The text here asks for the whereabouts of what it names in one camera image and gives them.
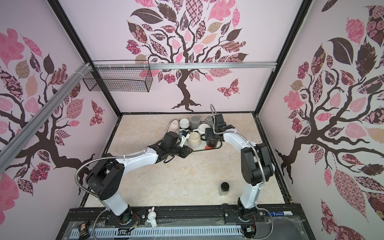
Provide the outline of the black mug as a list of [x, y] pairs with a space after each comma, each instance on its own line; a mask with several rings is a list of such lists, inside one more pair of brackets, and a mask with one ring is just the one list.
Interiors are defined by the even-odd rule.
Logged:
[[203, 142], [206, 142], [206, 145], [209, 148], [215, 148], [219, 142], [218, 139], [214, 135], [203, 134], [203, 135], [201, 135], [201, 139]]

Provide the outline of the cream mug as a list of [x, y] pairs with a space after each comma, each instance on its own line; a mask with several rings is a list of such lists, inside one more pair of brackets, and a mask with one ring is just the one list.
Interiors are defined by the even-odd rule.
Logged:
[[197, 149], [201, 144], [201, 135], [198, 132], [190, 132], [188, 138], [188, 146], [192, 149]]

